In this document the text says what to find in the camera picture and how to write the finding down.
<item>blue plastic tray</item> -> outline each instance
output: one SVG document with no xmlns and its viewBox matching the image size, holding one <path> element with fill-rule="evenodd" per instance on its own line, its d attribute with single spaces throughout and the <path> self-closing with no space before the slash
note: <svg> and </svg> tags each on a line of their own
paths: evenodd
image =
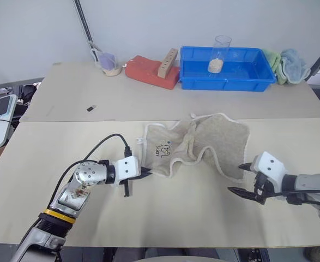
<svg viewBox="0 0 320 262">
<path fill-rule="evenodd" d="M 264 91 L 276 82 L 261 49 L 231 47 L 218 74 L 208 71 L 212 47 L 183 46 L 180 50 L 182 89 Z"/>
</svg>

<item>clear plastic cup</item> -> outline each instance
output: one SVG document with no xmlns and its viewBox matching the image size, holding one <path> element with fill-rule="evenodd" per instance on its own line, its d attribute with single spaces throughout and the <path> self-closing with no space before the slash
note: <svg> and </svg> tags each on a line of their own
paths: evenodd
<svg viewBox="0 0 320 262">
<path fill-rule="evenodd" d="M 212 54 L 210 55 L 208 71 L 210 73 L 220 73 L 225 57 L 229 52 L 231 38 L 227 35 L 219 35 L 214 39 Z"/>
</svg>

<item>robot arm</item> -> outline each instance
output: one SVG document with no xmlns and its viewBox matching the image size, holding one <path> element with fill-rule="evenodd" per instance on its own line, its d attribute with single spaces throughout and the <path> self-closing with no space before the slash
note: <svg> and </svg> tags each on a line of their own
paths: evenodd
<svg viewBox="0 0 320 262">
<path fill-rule="evenodd" d="M 262 205 L 270 197 L 287 200 L 292 205 L 311 204 L 318 210 L 320 217 L 320 174 L 288 175 L 284 164 L 268 152 L 257 156 L 253 163 L 239 167 L 256 174 L 254 192 L 230 187 L 228 189 L 231 192 Z"/>
<path fill-rule="evenodd" d="M 56 260 L 65 243 L 65 237 L 88 201 L 90 191 L 96 184 L 123 184 L 125 197 L 129 196 L 128 179 L 143 178 L 150 173 L 140 169 L 134 156 L 109 164 L 85 161 L 77 166 L 73 178 L 56 195 L 49 207 L 39 215 L 20 243 L 11 262 Z"/>
</svg>

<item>black cable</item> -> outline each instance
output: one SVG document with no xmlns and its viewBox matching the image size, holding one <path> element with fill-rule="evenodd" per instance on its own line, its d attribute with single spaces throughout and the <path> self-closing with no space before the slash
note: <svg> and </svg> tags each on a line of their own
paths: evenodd
<svg viewBox="0 0 320 262">
<path fill-rule="evenodd" d="M 320 202 L 318 202 L 318 201 L 304 200 L 304 201 L 302 201 L 302 203 L 304 203 L 304 204 L 312 204 L 312 205 L 319 205 L 320 206 Z"/>
<path fill-rule="evenodd" d="M 86 155 L 86 157 L 85 157 L 83 160 L 89 158 L 89 156 L 90 156 L 101 144 L 103 144 L 106 140 L 108 140 L 109 138 L 112 138 L 113 136 L 118 136 L 118 137 L 120 137 L 120 138 L 122 139 L 123 143 L 125 144 L 126 150 L 127 150 L 127 148 L 128 148 L 128 150 L 130 150 L 130 147 L 128 146 L 126 140 L 124 139 L 124 137 L 123 137 L 122 135 L 120 135 L 120 134 L 111 134 L 111 135 L 108 135 L 108 136 L 107 136 L 106 138 L 104 138 L 103 140 L 101 140 L 101 141 Z"/>
<path fill-rule="evenodd" d="M 309 189 L 309 190 L 292 190 L 292 191 L 284 191 L 284 192 L 279 192 L 279 193 L 273 193 L 273 194 L 266 194 L 265 198 L 273 198 L 273 197 L 278 197 L 279 195 L 293 195 L 293 194 L 301 194 L 301 193 L 320 193 L 320 190 L 317 189 Z"/>
<path fill-rule="evenodd" d="M 69 170 L 70 170 L 74 165 L 77 165 L 77 164 L 80 164 L 80 163 L 83 163 L 83 162 L 88 162 L 88 161 L 97 163 L 97 161 L 94 161 L 94 160 L 87 160 L 87 159 L 79 160 L 79 161 L 76 161 L 76 162 L 72 163 L 72 164 L 64 171 L 64 173 L 62 174 L 62 176 L 60 177 L 60 179 L 59 179 L 59 181 L 58 181 L 58 183 L 57 183 L 57 185 L 56 185 L 55 190 L 53 191 L 52 197 L 51 197 L 51 199 L 50 199 L 50 201 L 49 201 L 49 204 L 47 205 L 47 208 L 50 207 L 50 204 L 52 203 L 53 199 L 55 198 L 55 196 L 56 196 L 56 194 L 57 194 L 57 191 L 58 191 L 58 189 L 59 189 L 59 186 L 61 185 L 61 183 L 62 183 L 65 175 L 69 172 Z"/>
<path fill-rule="evenodd" d="M 111 135 L 108 135 L 106 138 L 104 138 L 103 140 L 101 140 L 86 156 L 83 160 L 86 160 L 87 158 L 89 158 L 91 156 L 91 154 L 101 145 L 103 144 L 106 140 L 114 137 L 114 136 L 118 136 L 119 138 L 122 139 L 122 142 L 125 144 L 125 157 L 129 157 L 129 156 L 132 156 L 132 151 L 129 147 L 129 145 L 127 144 L 127 141 L 125 140 L 125 138 L 120 135 L 120 134 L 111 134 Z M 71 180 L 73 180 L 73 176 L 71 176 L 69 178 L 69 181 L 68 182 L 71 182 Z"/>
<path fill-rule="evenodd" d="M 8 122 L 8 123 L 11 123 L 11 124 L 12 124 L 12 121 L 4 120 L 4 119 L 0 119 L 0 121 Z"/>
</svg>

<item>yellow ring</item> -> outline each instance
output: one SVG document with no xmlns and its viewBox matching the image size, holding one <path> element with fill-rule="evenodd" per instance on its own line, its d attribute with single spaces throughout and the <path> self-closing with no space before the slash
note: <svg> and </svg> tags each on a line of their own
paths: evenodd
<svg viewBox="0 0 320 262">
<path fill-rule="evenodd" d="M 61 213 L 58 213 L 58 212 L 53 211 L 53 210 L 50 210 L 50 209 L 46 209 L 46 210 L 44 211 L 44 213 L 46 213 L 47 215 L 50 215 L 50 216 L 57 217 L 57 218 L 59 218 L 59 219 L 61 219 L 61 220 L 67 221 L 67 222 L 69 222 L 70 224 L 74 224 L 75 221 L 76 221 L 75 219 L 73 219 L 73 218 L 71 218 L 71 217 L 68 217 L 68 216 L 66 216 L 66 215 L 63 215 L 63 214 L 61 214 Z"/>
</svg>

